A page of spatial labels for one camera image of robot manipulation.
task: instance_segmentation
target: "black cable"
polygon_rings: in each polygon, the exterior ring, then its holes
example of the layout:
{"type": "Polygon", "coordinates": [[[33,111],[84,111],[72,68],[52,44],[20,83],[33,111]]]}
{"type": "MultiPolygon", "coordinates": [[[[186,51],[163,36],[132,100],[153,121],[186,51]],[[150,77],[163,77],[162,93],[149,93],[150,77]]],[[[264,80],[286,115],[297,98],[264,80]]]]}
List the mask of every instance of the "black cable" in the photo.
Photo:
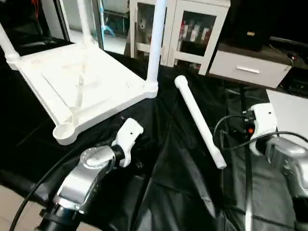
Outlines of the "black cable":
{"type": "Polygon", "coordinates": [[[214,141],[214,143],[215,143],[215,141],[216,141],[216,132],[217,132],[217,129],[218,129],[218,127],[220,126],[220,124],[221,124],[224,120],[230,119],[230,118],[234,118],[234,117],[237,117],[237,118],[245,118],[243,115],[226,115],[226,116],[224,116],[223,118],[221,118],[221,119],[217,122],[217,124],[216,124],[216,126],[215,126],[215,128],[214,128],[214,133],[213,133],[213,141],[214,141]]]}
{"type": "Polygon", "coordinates": [[[64,161],[67,159],[68,156],[70,156],[75,150],[77,150],[78,148],[81,147],[80,145],[77,145],[75,148],[73,148],[71,151],[69,151],[67,154],[65,154],[54,166],[52,166],[51,169],[49,169],[49,171],[36,183],[36,185],[34,185],[34,187],[31,189],[31,191],[29,192],[29,194],[27,195],[27,197],[24,199],[24,201],[22,202],[22,204],[20,205],[17,213],[15,214],[15,217],[11,223],[10,226],[10,230],[9,231],[14,231],[18,219],[21,215],[21,213],[23,212],[26,204],[28,203],[30,197],[35,193],[35,191],[39,188],[39,186],[42,184],[43,181],[45,181],[45,179],[52,174],[60,165],[62,165],[64,163],[64,161]]]}
{"type": "Polygon", "coordinates": [[[256,137],[256,138],[254,138],[254,139],[252,139],[252,140],[246,141],[246,142],[244,142],[244,143],[241,143],[241,144],[239,144],[239,145],[237,145],[237,146],[234,146],[234,147],[231,147],[231,148],[223,148],[223,147],[222,147],[222,150],[223,150],[223,151],[235,150],[235,149],[244,147],[245,145],[248,145],[248,144],[250,144],[250,143],[253,143],[253,142],[255,142],[255,141],[259,140],[259,139],[262,139],[262,138],[265,138],[265,137],[268,137],[268,136],[279,135],[279,134],[285,134],[285,135],[296,136],[296,137],[298,137],[298,138],[300,138],[300,139],[302,139],[302,140],[304,140],[305,142],[308,143],[308,139],[307,139],[307,138],[305,138],[304,136],[299,135],[299,134],[297,134],[297,133],[295,133],[295,132],[291,132],[291,131],[275,131],[275,132],[270,132],[270,133],[264,134],[264,135],[262,135],[262,136],[256,137]]]}

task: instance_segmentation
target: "table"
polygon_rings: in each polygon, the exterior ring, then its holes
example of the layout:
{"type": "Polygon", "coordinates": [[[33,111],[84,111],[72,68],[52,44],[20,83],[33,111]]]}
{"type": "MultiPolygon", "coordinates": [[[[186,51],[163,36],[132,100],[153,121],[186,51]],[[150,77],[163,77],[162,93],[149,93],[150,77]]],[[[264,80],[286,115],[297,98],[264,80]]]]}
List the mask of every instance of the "table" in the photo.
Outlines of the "table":
{"type": "MultiPolygon", "coordinates": [[[[147,63],[111,55],[146,77],[147,63]]],[[[47,205],[78,162],[78,155],[88,147],[110,144],[124,120],[132,117],[144,127],[132,150],[132,164],[106,176],[85,221],[108,231],[244,230],[244,149],[224,154],[228,167],[222,172],[216,169],[174,78],[187,77],[210,129],[225,114],[268,102],[265,90],[160,67],[155,99],[143,100],[99,123],[70,146],[60,146],[52,137],[53,123],[21,75],[1,72],[5,77],[2,86],[6,86],[1,95],[9,99],[4,104],[1,184],[25,196],[61,156],[80,145],[32,198],[47,205]]],[[[240,121],[230,125],[241,129],[240,121]]],[[[232,133],[230,145],[237,138],[232,133]]],[[[295,215],[283,176],[257,156],[252,156],[252,171],[253,230],[292,229],[295,215]]]]}

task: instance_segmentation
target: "glass cabinet door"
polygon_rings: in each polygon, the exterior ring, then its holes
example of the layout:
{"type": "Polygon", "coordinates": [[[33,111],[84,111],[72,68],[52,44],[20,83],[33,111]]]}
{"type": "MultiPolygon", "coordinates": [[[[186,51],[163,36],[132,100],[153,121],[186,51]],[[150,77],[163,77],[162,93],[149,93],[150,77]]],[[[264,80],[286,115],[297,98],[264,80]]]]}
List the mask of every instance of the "glass cabinet door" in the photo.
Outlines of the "glass cabinet door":
{"type": "MultiPolygon", "coordinates": [[[[164,31],[161,45],[162,65],[167,65],[168,50],[172,33],[173,16],[175,11],[175,1],[176,0],[167,0],[164,31]]],[[[156,0],[133,0],[131,2],[132,7],[135,8],[135,24],[134,26],[132,26],[132,24],[130,25],[130,36],[133,36],[133,39],[131,38],[130,40],[130,53],[131,57],[134,57],[136,59],[147,60],[149,58],[155,3],[156,0]]]]}
{"type": "Polygon", "coordinates": [[[204,75],[227,12],[227,7],[178,1],[167,65],[204,75]]]}

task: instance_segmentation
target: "drawer handle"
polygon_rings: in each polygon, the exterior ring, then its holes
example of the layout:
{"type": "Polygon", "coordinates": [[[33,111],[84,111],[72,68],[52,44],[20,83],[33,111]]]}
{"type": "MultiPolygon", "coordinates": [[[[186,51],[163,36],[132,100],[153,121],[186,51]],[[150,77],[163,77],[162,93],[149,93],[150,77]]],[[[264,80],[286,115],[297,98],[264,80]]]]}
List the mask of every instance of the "drawer handle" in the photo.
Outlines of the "drawer handle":
{"type": "Polygon", "coordinates": [[[248,71],[248,72],[255,73],[255,74],[260,74],[259,70],[255,70],[255,69],[251,69],[251,68],[247,68],[247,67],[236,66],[236,69],[242,70],[242,71],[248,71]]]}

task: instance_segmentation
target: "cabinet drawer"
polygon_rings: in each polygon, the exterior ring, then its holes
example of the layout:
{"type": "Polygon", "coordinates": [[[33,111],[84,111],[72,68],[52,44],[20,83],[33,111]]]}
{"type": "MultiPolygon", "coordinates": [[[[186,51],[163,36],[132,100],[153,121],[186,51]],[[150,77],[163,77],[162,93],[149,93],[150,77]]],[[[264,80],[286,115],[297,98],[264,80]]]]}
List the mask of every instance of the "cabinet drawer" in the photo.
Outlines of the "cabinet drawer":
{"type": "Polygon", "coordinates": [[[285,64],[218,51],[210,73],[276,88],[289,70],[285,64]]]}

